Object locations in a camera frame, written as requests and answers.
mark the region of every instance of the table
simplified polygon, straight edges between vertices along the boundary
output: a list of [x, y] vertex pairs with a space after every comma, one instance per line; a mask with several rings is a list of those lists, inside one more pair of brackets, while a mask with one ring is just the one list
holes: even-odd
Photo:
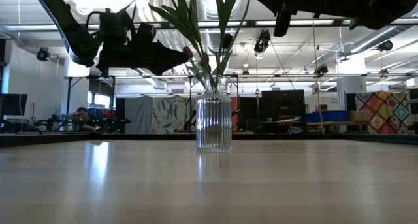
[[417, 223], [418, 149], [345, 140], [0, 149], [0, 223]]
[[336, 126], [333, 128], [333, 133], [339, 133], [340, 132], [340, 126], [345, 125], [345, 126], [353, 126], [353, 125], [358, 125], [358, 126], [367, 126], [369, 125], [370, 121], [326, 121], [326, 122], [317, 122], [317, 123], [307, 123], [306, 126], [307, 127], [318, 127], [318, 126], [322, 126], [322, 124], [324, 125], [324, 128], [326, 131], [330, 131], [329, 127], [330, 126]]

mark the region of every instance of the gray curtain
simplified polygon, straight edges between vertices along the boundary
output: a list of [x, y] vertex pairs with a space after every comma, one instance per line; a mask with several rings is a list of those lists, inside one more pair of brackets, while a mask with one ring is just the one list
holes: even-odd
[[152, 133], [152, 97], [139, 97], [125, 100], [125, 117], [132, 123], [125, 127], [127, 134], [151, 134]]
[[[195, 99], [192, 99], [192, 110]], [[184, 123], [190, 118], [188, 98], [174, 96], [170, 98], [154, 98], [152, 110], [152, 134], [172, 134], [183, 130]]]

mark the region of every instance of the robotic arm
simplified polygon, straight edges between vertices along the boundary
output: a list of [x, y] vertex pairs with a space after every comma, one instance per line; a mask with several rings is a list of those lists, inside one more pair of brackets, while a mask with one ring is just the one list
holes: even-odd
[[352, 18], [350, 29], [363, 25], [381, 29], [410, 12], [418, 0], [258, 0], [277, 16], [274, 36], [282, 37], [289, 29], [291, 15], [299, 10]]
[[99, 55], [97, 68], [102, 75], [108, 75], [110, 67], [145, 67], [156, 75], [188, 61], [186, 53], [165, 48], [159, 41], [152, 42], [155, 28], [144, 22], [138, 31], [126, 8], [113, 13], [92, 12], [99, 15], [99, 31], [90, 34], [88, 22], [81, 26], [72, 16], [70, 7], [64, 0], [39, 0], [45, 11], [57, 26], [64, 46], [70, 58], [79, 65], [92, 67], [100, 46], [103, 49]]

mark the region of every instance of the monitor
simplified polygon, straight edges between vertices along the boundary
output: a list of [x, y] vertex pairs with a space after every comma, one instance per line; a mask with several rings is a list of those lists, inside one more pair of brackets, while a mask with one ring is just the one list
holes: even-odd
[[0, 116], [23, 116], [26, 101], [27, 94], [0, 94]]
[[283, 116], [294, 118], [306, 114], [303, 90], [263, 91], [261, 96], [260, 113], [264, 120], [278, 121]]

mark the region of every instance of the blue box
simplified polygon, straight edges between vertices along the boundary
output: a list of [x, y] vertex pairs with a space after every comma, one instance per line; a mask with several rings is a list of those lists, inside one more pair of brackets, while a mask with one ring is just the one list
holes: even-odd
[[[321, 122], [321, 117], [319, 112], [309, 113], [305, 115], [305, 121], [307, 123], [319, 123]], [[347, 110], [328, 110], [322, 112], [322, 121], [330, 122], [347, 122], [350, 121], [350, 112]]]

